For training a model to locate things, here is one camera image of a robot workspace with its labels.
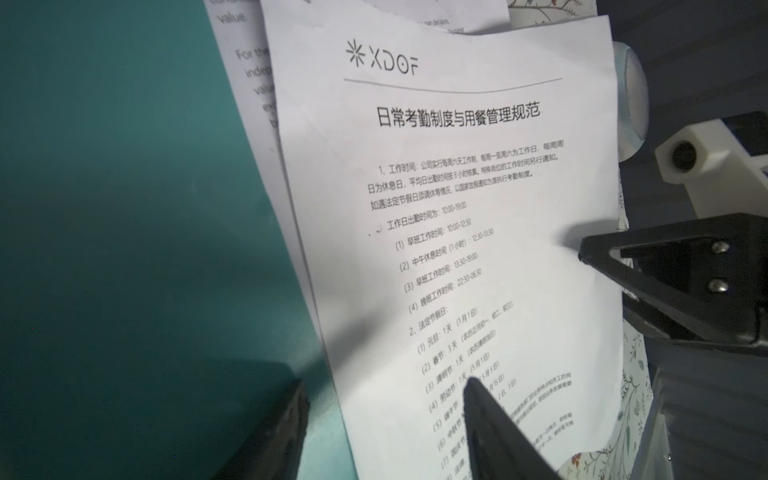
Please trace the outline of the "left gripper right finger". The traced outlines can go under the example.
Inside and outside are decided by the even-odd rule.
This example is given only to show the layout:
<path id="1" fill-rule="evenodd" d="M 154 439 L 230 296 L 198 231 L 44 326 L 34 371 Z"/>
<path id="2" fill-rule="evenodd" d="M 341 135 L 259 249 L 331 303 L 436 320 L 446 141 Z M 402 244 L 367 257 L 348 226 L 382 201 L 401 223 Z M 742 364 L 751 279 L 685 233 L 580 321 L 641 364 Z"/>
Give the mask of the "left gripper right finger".
<path id="1" fill-rule="evenodd" d="M 463 399 L 473 479 L 559 479 L 479 379 L 468 379 Z"/>

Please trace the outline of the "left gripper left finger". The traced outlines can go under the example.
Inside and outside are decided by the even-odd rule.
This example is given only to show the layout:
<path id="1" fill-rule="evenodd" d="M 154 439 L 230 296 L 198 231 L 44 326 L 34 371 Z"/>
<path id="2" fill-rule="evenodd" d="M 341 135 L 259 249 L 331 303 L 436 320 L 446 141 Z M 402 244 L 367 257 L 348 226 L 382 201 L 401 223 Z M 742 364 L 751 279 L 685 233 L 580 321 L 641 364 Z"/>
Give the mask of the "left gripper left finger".
<path id="1" fill-rule="evenodd" d="M 309 410 L 310 402 L 304 383 L 295 380 L 213 479 L 296 479 Z"/>

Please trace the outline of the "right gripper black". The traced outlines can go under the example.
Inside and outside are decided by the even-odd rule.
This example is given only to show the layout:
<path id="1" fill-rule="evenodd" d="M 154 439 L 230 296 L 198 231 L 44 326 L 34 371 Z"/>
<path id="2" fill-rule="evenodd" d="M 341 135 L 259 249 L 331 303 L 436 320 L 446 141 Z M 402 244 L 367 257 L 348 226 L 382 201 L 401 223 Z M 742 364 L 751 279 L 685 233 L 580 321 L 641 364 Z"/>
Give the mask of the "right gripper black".
<path id="1" fill-rule="evenodd" d="M 589 236 L 579 259 L 623 288 L 646 340 L 654 399 L 632 478 L 766 478 L 766 357 L 687 346 L 766 344 L 766 218 Z"/>

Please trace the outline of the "teal green file folder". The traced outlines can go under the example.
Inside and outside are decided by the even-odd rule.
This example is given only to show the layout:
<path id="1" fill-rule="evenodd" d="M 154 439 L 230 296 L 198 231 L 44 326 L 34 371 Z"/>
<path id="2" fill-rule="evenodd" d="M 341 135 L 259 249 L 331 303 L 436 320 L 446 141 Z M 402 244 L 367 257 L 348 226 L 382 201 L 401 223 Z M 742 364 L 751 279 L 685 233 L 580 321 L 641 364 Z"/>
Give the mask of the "teal green file folder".
<path id="1" fill-rule="evenodd" d="M 356 475 L 200 1 L 1 5 L 1 475 L 209 479 L 302 380 Z"/>

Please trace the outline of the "Chinese printed XDOF sheet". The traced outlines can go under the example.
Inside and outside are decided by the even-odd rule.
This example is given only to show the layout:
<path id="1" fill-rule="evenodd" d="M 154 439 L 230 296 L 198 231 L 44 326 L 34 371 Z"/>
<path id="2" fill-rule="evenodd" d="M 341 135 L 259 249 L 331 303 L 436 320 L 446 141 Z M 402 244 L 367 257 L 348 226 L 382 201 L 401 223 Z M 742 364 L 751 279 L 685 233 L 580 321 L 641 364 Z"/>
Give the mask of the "Chinese printed XDOF sheet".
<path id="1" fill-rule="evenodd" d="M 577 250 L 619 222 L 609 19 L 463 35 L 363 1 L 262 9 L 358 476 L 468 478 L 471 378 L 550 466 L 604 447 L 621 290 Z"/>

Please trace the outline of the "printed paper sheet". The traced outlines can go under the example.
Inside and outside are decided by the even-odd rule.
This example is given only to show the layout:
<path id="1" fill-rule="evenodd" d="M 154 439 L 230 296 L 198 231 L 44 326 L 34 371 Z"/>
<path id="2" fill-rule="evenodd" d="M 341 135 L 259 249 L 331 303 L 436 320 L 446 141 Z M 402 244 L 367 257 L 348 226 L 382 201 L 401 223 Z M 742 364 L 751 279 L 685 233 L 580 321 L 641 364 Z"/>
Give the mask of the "printed paper sheet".
<path id="1" fill-rule="evenodd" d="M 505 1 L 372 1 L 370 4 L 407 20 L 452 33 L 495 33 L 511 28 Z M 280 148 L 275 83 L 261 3 L 207 1 L 205 8 L 259 175 L 287 246 L 305 309 L 315 332 L 320 334 Z"/>

